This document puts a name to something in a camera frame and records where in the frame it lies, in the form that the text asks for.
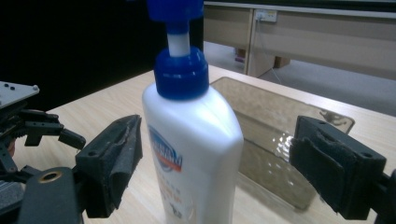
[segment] cable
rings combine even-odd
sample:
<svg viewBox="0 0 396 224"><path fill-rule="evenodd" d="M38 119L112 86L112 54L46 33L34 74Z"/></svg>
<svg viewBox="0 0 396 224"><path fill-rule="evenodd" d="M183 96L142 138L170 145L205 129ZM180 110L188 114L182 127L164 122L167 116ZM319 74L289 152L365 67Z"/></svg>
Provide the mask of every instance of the cable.
<svg viewBox="0 0 396 224"><path fill-rule="evenodd" d="M256 18L256 34L258 34L258 35L262 34L262 31L260 29L260 20L261 19L262 19L262 15L259 15L259 17ZM260 43L262 44L262 54L264 55L264 58L268 59L269 56L268 56L268 54L265 53L265 50L264 50L265 49L264 37L262 37L262 38L260 37ZM270 66L270 67L271 67L271 71L272 71L274 77L277 79L279 84L282 85L282 80L277 75L276 71L274 70L274 67L273 66Z"/></svg>

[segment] blue pump head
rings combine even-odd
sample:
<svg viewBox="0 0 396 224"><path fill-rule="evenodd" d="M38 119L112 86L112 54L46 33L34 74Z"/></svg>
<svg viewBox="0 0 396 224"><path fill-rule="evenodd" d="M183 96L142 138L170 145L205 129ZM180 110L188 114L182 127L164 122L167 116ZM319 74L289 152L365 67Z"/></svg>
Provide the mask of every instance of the blue pump head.
<svg viewBox="0 0 396 224"><path fill-rule="evenodd" d="M148 0L153 21L166 23L168 49L156 58L154 67L157 92L174 100L191 99L209 87L204 54L190 47L189 23L204 14L203 0Z"/></svg>

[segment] robotic arm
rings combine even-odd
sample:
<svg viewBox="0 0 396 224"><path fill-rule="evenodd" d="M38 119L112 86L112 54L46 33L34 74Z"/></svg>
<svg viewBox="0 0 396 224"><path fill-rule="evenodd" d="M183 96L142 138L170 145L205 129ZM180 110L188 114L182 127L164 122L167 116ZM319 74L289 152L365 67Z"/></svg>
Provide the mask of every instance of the robotic arm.
<svg viewBox="0 0 396 224"><path fill-rule="evenodd" d="M84 210L88 217L109 217L120 206L122 193L143 156L140 116L114 121L84 147L85 139L67 130L57 115L25 109L23 100L38 91L36 86L0 82L2 223L77 224L83 222ZM43 135L56 135L59 141L81 149L76 166L19 170L8 147L25 135L27 147L38 146ZM26 185L25 192L17 182Z"/></svg>
<svg viewBox="0 0 396 224"><path fill-rule="evenodd" d="M375 223L396 223L396 170L383 174L385 157L332 125L299 117L290 163L345 219L367 219L373 208Z"/></svg>

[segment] dark background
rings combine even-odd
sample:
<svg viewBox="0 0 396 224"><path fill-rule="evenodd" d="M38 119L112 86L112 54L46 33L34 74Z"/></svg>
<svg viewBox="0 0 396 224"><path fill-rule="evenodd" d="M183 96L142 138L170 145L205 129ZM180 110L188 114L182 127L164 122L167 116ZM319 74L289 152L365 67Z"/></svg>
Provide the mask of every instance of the dark background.
<svg viewBox="0 0 396 224"><path fill-rule="evenodd" d="M203 47L203 19L191 22ZM164 24L146 1L1 1L0 80L38 85L28 107L49 110L152 70Z"/></svg>

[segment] clear plastic tray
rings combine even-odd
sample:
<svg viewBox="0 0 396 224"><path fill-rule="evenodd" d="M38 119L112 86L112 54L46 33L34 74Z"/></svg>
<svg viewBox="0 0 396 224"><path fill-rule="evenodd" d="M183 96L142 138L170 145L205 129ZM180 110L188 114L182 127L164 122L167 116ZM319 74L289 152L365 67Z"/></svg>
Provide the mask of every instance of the clear plastic tray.
<svg viewBox="0 0 396 224"><path fill-rule="evenodd" d="M305 210L315 189L289 161L299 115L321 119L348 133L352 118L223 77L213 82L233 108L245 138L239 172L295 208Z"/></svg>

